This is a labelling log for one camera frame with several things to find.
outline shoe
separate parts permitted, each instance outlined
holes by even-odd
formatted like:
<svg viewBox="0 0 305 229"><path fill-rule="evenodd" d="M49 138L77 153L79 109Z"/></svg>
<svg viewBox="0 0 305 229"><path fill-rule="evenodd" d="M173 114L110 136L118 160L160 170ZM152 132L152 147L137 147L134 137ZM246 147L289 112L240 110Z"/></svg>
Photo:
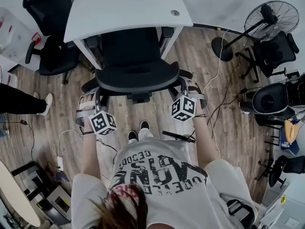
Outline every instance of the shoe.
<svg viewBox="0 0 305 229"><path fill-rule="evenodd" d="M49 109L51 108L51 105L53 103L53 95L48 94L47 97L45 98L45 101L47 103L46 110L43 113L40 113L40 115L46 116L49 112Z"/></svg>
<svg viewBox="0 0 305 229"><path fill-rule="evenodd" d="M37 92L34 92L34 93L33 93L33 97L35 97L35 98L38 98L38 99L39 99L39 95L38 95L38 93L37 93Z"/></svg>
<svg viewBox="0 0 305 229"><path fill-rule="evenodd" d="M149 123L146 120L143 120L140 124L140 129L148 129L149 130Z"/></svg>
<svg viewBox="0 0 305 229"><path fill-rule="evenodd" d="M138 136L137 136L135 131L130 131L129 134L128 134L128 141L130 141L132 139L137 139L138 140Z"/></svg>
<svg viewBox="0 0 305 229"><path fill-rule="evenodd" d="M246 111L242 110L241 108L240 108L240 110L243 111L243 113L244 113L245 115L250 114L250 112L246 112Z"/></svg>

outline standing fan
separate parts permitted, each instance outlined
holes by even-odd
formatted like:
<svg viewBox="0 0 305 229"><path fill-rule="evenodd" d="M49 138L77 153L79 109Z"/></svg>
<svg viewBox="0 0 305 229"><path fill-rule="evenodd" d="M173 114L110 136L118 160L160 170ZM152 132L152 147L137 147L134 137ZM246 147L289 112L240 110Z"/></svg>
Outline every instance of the standing fan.
<svg viewBox="0 0 305 229"><path fill-rule="evenodd" d="M233 58L231 45L243 36L248 35L258 40L270 40L280 31L284 31L286 34L292 32L298 23L299 13L293 5L282 1L266 2L256 7L248 15L244 24L244 33L231 42L216 37L212 41L212 48L218 58L227 62Z"/></svg>

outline shirt sleeve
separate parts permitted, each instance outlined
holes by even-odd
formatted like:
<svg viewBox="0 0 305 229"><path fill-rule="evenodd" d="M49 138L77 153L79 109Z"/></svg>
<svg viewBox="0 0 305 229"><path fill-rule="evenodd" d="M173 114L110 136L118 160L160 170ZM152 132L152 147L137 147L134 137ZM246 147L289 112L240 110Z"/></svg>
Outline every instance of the shirt sleeve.
<svg viewBox="0 0 305 229"><path fill-rule="evenodd" d="M216 191L225 202L237 199L243 204L252 207L255 218L256 208L252 202L247 183L239 167L233 167L223 159L209 163L205 168Z"/></svg>
<svg viewBox="0 0 305 229"><path fill-rule="evenodd" d="M89 229L98 223L101 215L96 204L107 196L103 182L87 174L77 174L73 179L71 194L71 223L73 229Z"/></svg>

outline black and white marker cube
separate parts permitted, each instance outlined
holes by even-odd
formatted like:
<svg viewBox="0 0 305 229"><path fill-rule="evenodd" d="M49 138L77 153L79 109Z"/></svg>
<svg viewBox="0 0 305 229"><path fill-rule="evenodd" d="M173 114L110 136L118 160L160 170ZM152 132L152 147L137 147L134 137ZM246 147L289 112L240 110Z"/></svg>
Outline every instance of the black and white marker cube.
<svg viewBox="0 0 305 229"><path fill-rule="evenodd" d="M181 96L172 105L172 118L186 121L195 116L196 99Z"/></svg>
<svg viewBox="0 0 305 229"><path fill-rule="evenodd" d="M105 111L90 115L89 120L95 134L108 135L117 130L115 118Z"/></svg>

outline hair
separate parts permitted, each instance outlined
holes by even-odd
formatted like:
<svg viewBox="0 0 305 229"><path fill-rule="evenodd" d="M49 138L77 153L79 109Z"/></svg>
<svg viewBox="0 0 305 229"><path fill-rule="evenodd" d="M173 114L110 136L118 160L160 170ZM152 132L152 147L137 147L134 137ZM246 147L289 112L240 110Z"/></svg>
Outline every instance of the hair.
<svg viewBox="0 0 305 229"><path fill-rule="evenodd" d="M146 229L148 207L144 191L138 185L129 185L129 188L139 198L137 203L129 193L124 191L136 210L137 218L134 218L126 209L120 197L111 191L109 193L111 204L105 200L102 200L99 205L96 204L101 214L101 219L95 229Z"/></svg>

